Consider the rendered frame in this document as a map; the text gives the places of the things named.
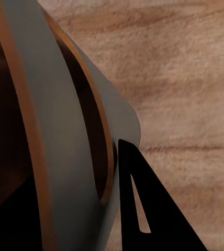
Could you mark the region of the trash can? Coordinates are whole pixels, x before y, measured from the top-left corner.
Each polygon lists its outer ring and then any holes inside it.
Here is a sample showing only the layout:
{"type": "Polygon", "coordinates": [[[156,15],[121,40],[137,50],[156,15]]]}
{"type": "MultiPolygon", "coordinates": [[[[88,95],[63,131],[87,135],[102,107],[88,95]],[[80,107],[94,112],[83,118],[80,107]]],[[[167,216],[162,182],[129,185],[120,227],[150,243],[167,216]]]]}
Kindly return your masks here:
{"type": "Polygon", "coordinates": [[[0,206],[34,174],[42,251],[105,251],[133,106],[37,0],[0,0],[0,206]]]}

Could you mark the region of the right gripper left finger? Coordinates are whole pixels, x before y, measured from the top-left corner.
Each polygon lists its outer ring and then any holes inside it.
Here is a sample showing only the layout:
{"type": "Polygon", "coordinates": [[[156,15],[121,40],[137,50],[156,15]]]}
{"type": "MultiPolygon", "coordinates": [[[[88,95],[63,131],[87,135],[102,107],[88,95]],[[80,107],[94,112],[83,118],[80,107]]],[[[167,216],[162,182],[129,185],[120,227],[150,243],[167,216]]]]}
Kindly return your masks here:
{"type": "Polygon", "coordinates": [[[0,206],[0,251],[42,251],[34,174],[0,206]]]}

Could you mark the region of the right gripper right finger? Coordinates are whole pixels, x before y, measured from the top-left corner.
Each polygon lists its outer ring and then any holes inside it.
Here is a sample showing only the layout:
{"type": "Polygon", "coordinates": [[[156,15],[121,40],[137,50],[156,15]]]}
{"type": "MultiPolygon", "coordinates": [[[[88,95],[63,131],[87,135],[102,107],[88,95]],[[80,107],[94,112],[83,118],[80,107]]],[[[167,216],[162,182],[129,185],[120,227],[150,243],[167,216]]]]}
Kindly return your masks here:
{"type": "Polygon", "coordinates": [[[207,251],[139,149],[118,140],[122,251],[207,251]],[[151,233],[139,229],[131,175],[151,233]]]}

